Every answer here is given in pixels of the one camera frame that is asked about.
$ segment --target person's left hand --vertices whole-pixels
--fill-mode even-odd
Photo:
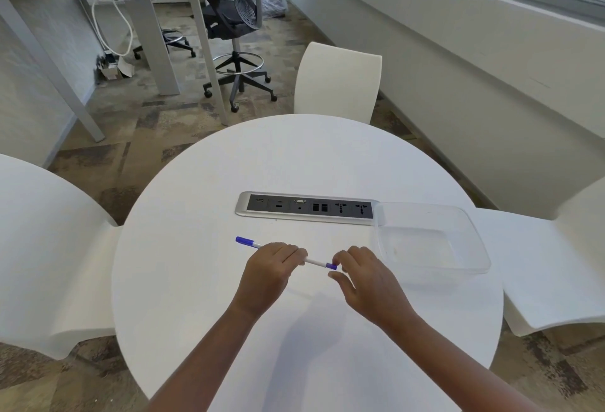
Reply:
[[[306,257],[306,249],[285,243],[259,248],[248,259],[230,307],[257,320],[281,296],[292,271]]]

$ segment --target power outlet panel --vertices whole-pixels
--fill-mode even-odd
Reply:
[[[371,225],[372,200],[243,192],[235,212],[241,216]]]

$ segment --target white pen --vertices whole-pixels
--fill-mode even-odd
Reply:
[[[253,248],[261,248],[262,245],[260,243],[255,242],[254,240],[250,240],[244,237],[235,237],[235,241],[241,243],[242,245],[251,246]],[[320,263],[319,261],[314,261],[313,259],[305,258],[306,263],[314,264],[320,267],[327,267],[328,269],[332,269],[333,271],[337,270],[337,266],[331,263]]]

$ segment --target plastic container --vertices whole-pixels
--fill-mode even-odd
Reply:
[[[459,284],[491,262],[466,212],[458,207],[382,202],[373,205],[381,260],[405,284]]]

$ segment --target person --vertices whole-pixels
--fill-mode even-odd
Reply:
[[[285,243],[258,249],[246,263],[229,307],[155,393],[149,412],[210,407],[254,324],[279,298],[307,251]],[[382,329],[465,412],[537,412],[524,395],[430,327],[412,308],[393,273],[368,248],[340,251],[330,271],[347,304]]]

